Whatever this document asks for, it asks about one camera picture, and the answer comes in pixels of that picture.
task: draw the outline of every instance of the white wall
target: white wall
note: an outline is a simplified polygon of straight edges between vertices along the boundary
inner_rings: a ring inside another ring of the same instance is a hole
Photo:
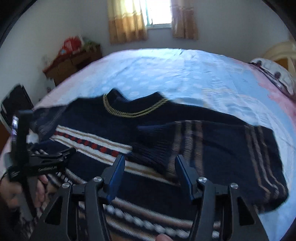
[[[147,41],[111,45],[107,0],[38,0],[0,48],[0,100],[21,83],[37,103],[49,85],[42,57],[54,59],[63,41],[77,34],[101,43],[104,55],[125,49],[183,48],[246,62],[289,38],[284,23],[262,0],[194,0],[194,8],[198,41],[174,39],[170,29],[153,29]]]
[[[109,43],[107,0],[83,2],[82,34],[102,44],[103,54],[138,48],[200,49],[242,61],[288,40],[288,29],[262,0],[194,0],[199,40],[174,39],[170,29],[148,31],[147,41]]]
[[[0,101],[21,83],[33,104],[45,96],[48,81],[42,57],[51,60],[63,41],[81,33],[80,0],[38,0],[10,31],[0,48]]]

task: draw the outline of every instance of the wooden dresser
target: wooden dresser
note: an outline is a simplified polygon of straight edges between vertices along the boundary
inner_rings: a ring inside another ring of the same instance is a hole
[[[43,70],[43,73],[47,78],[53,79],[57,86],[77,71],[102,57],[101,46],[96,45],[90,51],[83,50],[76,54],[57,57],[49,67]]]

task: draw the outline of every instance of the beige curtain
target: beige curtain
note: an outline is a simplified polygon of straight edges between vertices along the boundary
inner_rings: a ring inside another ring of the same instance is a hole
[[[197,39],[192,0],[171,0],[172,31],[174,38]]]
[[[140,0],[108,0],[111,44],[147,39]]]

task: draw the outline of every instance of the light blue bedsheet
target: light blue bedsheet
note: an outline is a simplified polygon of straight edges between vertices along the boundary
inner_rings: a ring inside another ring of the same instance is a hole
[[[277,210],[260,215],[260,219],[270,241],[283,237],[296,217],[295,105],[263,74],[248,64],[197,50],[122,51],[75,74],[39,106],[99,96],[114,87],[129,99],[160,91],[175,102],[212,108],[273,129],[290,197]]]

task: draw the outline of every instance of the striped sweater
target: striped sweater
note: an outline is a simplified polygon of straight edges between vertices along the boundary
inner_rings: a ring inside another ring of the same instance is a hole
[[[188,237],[197,210],[178,184],[174,170],[178,154],[213,183],[237,183],[259,211],[277,208],[288,196],[270,129],[172,103],[159,93],[129,101],[113,89],[68,106],[38,109],[31,128],[41,140],[38,152],[77,150],[64,173],[49,175],[56,187],[63,182],[85,183],[112,165],[118,154],[126,156],[117,197],[104,206],[113,240],[155,240],[160,233],[174,240]],[[87,240],[83,202],[79,211],[79,230]],[[24,226],[30,235],[34,223]],[[219,227],[217,215],[213,237],[219,236]]]

